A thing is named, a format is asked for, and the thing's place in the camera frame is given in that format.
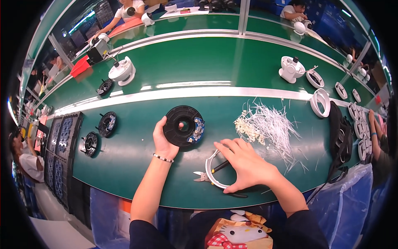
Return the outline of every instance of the black plastic disc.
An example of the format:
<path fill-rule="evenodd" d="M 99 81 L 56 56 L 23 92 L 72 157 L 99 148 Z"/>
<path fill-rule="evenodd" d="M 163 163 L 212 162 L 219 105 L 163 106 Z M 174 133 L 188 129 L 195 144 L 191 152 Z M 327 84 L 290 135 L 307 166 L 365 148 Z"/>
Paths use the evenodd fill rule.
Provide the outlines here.
<path fill-rule="evenodd" d="M 107 80 L 102 80 L 101 85 L 99 86 L 97 93 L 102 97 L 106 95 L 109 90 L 111 90 L 111 87 L 113 86 L 113 81 L 111 79 Z"/>
<path fill-rule="evenodd" d="M 98 133 L 102 137 L 109 137 L 116 127 L 116 113 L 107 112 L 105 115 L 100 115 L 102 118 L 99 121 L 98 127 L 96 127 L 98 129 Z"/>
<path fill-rule="evenodd" d="M 195 117 L 203 119 L 200 113 L 190 106 L 177 106 L 171 109 L 166 117 L 167 122 L 163 126 L 163 133 L 167 141 L 178 147 L 191 146 L 192 143 L 188 142 L 187 139 L 195 131 Z M 180 123 L 185 123 L 187 129 L 179 130 Z"/>
<path fill-rule="evenodd" d="M 84 148 L 86 151 L 84 152 L 86 156 L 92 157 L 94 153 L 96 152 L 98 145 L 98 137 L 97 133 L 95 132 L 90 132 L 86 136 L 86 140 L 84 141 Z"/>

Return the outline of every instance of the plastic bag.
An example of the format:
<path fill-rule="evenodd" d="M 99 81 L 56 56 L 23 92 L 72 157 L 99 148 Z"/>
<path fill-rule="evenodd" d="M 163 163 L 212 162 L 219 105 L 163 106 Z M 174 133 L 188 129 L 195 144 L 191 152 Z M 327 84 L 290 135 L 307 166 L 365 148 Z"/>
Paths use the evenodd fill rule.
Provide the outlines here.
<path fill-rule="evenodd" d="M 352 249 L 355 245 L 368 213 L 372 183 L 372 164 L 357 165 L 339 182 L 326 184 L 308 204 L 329 248 Z"/>

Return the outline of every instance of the fluorescent light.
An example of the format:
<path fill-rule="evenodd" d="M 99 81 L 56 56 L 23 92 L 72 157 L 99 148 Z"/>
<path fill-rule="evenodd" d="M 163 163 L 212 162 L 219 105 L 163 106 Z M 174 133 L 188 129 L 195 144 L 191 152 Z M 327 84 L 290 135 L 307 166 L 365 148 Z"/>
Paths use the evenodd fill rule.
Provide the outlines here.
<path fill-rule="evenodd" d="M 229 80 L 217 80 L 217 81 L 188 81 L 188 82 L 177 82 L 177 83 L 165 83 L 156 85 L 156 88 L 169 88 L 178 86 L 230 86 L 231 81 Z"/>
<path fill-rule="evenodd" d="M 341 11 L 344 12 L 344 14 L 346 14 L 347 16 L 351 17 L 351 15 L 347 11 L 345 11 L 345 10 L 341 10 Z"/>
<path fill-rule="evenodd" d="M 11 114 L 12 120 L 14 120 L 15 124 L 18 126 L 17 119 L 15 118 L 14 112 L 12 111 L 11 103 L 10 103 L 10 98 L 8 98 L 8 111 Z"/>
<path fill-rule="evenodd" d="M 84 22 L 87 18 L 93 16 L 95 14 L 94 11 L 91 11 L 88 15 L 86 15 L 85 18 L 83 18 L 80 22 L 78 22 L 69 32 L 68 34 L 72 33 L 72 31 L 74 31 L 82 22 Z"/>
<path fill-rule="evenodd" d="M 109 95 L 109 97 L 117 96 L 117 95 L 120 95 L 120 94 L 123 94 L 123 90 L 120 90 L 120 91 L 117 91 L 117 92 L 111 92 L 111 94 Z"/>
<path fill-rule="evenodd" d="M 151 86 L 143 86 L 143 87 L 141 87 L 140 91 L 149 90 L 149 89 L 152 89 L 152 87 Z"/>

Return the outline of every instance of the wire cutters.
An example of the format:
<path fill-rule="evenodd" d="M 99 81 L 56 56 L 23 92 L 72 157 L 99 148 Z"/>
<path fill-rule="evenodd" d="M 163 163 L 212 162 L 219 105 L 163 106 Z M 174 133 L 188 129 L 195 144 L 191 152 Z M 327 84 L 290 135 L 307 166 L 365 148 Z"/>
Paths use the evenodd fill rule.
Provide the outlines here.
<path fill-rule="evenodd" d="M 211 172 L 215 173 L 215 172 L 219 171 L 220 169 L 225 168 L 229 164 L 230 163 L 228 161 L 225 161 L 225 162 L 221 163 L 219 166 L 217 166 L 214 169 L 212 169 Z M 197 174 L 197 175 L 200 175 L 200 178 L 194 179 L 194 181 L 196 181 L 196 182 L 203 182 L 203 181 L 211 182 L 206 173 L 203 173 L 201 171 L 195 171 L 193 173 Z M 233 197 L 237 197 L 237 198 L 247 198 L 248 197 L 246 194 L 237 194 L 237 193 L 228 193 L 228 195 L 233 196 Z"/>

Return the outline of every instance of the wristband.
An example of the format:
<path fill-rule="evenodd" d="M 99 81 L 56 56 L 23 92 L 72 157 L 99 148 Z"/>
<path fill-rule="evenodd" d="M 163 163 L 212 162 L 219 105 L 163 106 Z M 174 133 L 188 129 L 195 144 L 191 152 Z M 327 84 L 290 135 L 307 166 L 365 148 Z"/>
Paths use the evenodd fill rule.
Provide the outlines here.
<path fill-rule="evenodd" d="M 174 163 L 174 160 L 173 160 L 173 159 L 167 160 L 166 158 L 163 158 L 163 157 L 161 157 L 161 156 L 159 156 L 159 155 L 156 155 L 155 153 L 153 153 L 153 156 L 156 157 L 156 158 L 159 158 L 159 159 L 162 160 L 162 161 L 165 161 L 165 162 L 168 162 L 168 163 Z"/>

